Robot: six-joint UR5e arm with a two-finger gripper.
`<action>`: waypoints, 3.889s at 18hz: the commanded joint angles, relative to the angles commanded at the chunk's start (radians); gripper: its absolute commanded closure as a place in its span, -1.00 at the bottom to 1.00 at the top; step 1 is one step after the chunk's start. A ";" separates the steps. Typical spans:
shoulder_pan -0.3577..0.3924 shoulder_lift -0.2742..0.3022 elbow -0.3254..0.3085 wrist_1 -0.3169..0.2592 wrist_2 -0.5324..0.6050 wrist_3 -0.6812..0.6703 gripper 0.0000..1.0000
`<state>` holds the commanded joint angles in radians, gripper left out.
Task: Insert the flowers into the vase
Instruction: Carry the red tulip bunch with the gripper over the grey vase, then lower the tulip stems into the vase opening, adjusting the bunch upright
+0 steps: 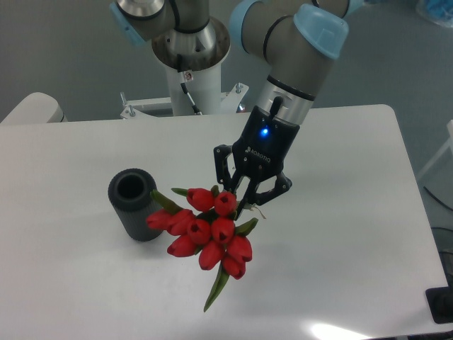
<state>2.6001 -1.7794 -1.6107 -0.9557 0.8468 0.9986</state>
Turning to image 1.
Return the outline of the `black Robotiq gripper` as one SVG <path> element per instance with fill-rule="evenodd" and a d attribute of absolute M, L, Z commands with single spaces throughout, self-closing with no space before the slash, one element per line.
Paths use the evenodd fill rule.
<path fill-rule="evenodd" d="M 298 125 L 273 118 L 256 106 L 239 139 L 233 145 L 221 144 L 214 148 L 217 182 L 223 185 L 225 191 L 236 194 L 245 176 L 251 180 L 236 210 L 237 218 L 245 209 L 265 205 L 292 187 L 292 181 L 282 170 L 284 159 L 299 129 Z M 235 166 L 233 175 L 229 172 L 230 156 Z M 260 182 L 274 176 L 274 187 L 259 193 Z"/>

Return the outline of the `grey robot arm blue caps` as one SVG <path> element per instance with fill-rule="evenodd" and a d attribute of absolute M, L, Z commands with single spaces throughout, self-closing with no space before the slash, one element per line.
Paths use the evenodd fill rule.
<path fill-rule="evenodd" d="M 239 139 L 214 149 L 217 181 L 240 209 L 287 192 L 285 157 L 348 36 L 345 17 L 360 1 L 241 1 L 224 25 L 207 1 L 113 1 L 111 13 L 131 43 L 151 43 L 165 67 L 173 114 L 227 108 L 220 66 L 232 43 L 270 65 Z"/>

